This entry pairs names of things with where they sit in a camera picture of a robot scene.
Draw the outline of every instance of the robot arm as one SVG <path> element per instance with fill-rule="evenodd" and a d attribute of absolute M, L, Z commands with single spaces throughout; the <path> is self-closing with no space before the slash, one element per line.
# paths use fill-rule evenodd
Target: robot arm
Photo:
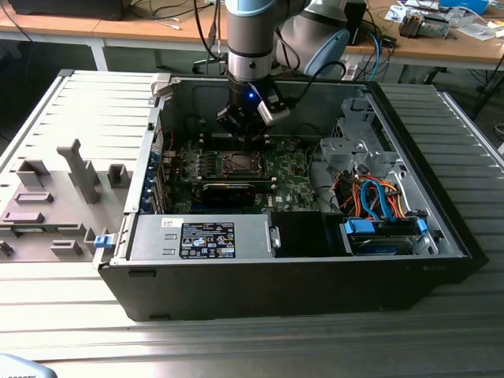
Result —
<path fill-rule="evenodd" d="M 341 57 L 348 40 L 343 12 L 346 0 L 329 2 L 226 1 L 229 103 L 217 118 L 231 125 L 234 133 L 256 135 L 265 125 L 273 125 L 290 113 L 270 75 L 275 55 L 280 64 L 285 64 L 281 41 L 274 38 L 281 24 L 283 39 L 299 55 L 301 72 L 313 75 L 328 61 Z M 296 57 L 289 56 L 289 61 L 296 62 Z"/>

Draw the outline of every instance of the blue latch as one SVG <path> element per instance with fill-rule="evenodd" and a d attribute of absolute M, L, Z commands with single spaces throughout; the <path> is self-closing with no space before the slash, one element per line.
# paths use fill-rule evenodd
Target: blue latch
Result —
<path fill-rule="evenodd" d="M 94 248 L 114 248 L 111 235 L 99 235 L 94 238 Z"/>
<path fill-rule="evenodd" d="M 425 232 L 427 232 L 427 224 L 425 223 L 425 220 L 423 219 L 418 219 L 417 220 L 417 227 L 418 231 L 423 235 Z"/>
<path fill-rule="evenodd" d="M 374 234 L 375 226 L 369 219 L 349 219 L 345 222 L 345 231 L 351 234 Z"/>

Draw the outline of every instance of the black box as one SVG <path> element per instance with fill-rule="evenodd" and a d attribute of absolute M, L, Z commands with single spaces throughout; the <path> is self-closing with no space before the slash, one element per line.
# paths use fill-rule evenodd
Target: black box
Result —
<path fill-rule="evenodd" d="M 53 14 L 121 20 L 132 0 L 9 0 L 17 14 Z"/>
<path fill-rule="evenodd" d="M 347 0 L 346 2 L 346 29 L 350 32 L 348 44 L 351 46 L 359 44 L 358 34 L 361 29 L 365 7 L 366 3 L 364 0 Z"/>

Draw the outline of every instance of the power supply label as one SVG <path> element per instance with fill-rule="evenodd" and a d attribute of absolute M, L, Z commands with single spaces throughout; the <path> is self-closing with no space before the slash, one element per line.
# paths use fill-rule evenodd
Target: power supply label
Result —
<path fill-rule="evenodd" d="M 180 236 L 181 258 L 235 258 L 235 224 L 184 223 Z"/>

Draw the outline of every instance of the metal table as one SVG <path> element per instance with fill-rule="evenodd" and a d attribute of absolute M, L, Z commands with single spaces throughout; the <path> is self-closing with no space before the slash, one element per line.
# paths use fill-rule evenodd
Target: metal table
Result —
<path fill-rule="evenodd" d="M 70 102 L 101 103 L 110 111 L 146 104 L 146 98 L 121 97 L 147 93 L 146 87 L 114 83 L 113 76 L 151 79 L 74 72 L 54 81 L 0 160 L 0 205 L 10 195 L 10 180 L 17 178 L 10 172 L 12 163 L 39 139 L 36 131 L 44 127 L 49 109 Z M 89 89 L 109 91 L 112 97 L 83 96 Z M 504 214 L 504 199 L 496 198 L 491 187 L 470 187 L 465 180 L 480 175 L 486 177 L 483 183 L 495 179 L 499 187 L 502 161 L 485 152 L 486 139 L 445 94 L 432 87 L 383 89 L 459 209 L 468 211 L 466 219 L 490 258 L 464 283 L 441 287 L 406 312 L 136 323 L 89 262 L 0 264 L 0 352 L 39 361 L 59 377 L 72 378 L 502 375 L 504 220 L 499 214 Z M 425 118 L 425 109 L 433 106 L 445 114 L 445 126 Z M 111 136 L 120 140 L 120 135 Z"/>

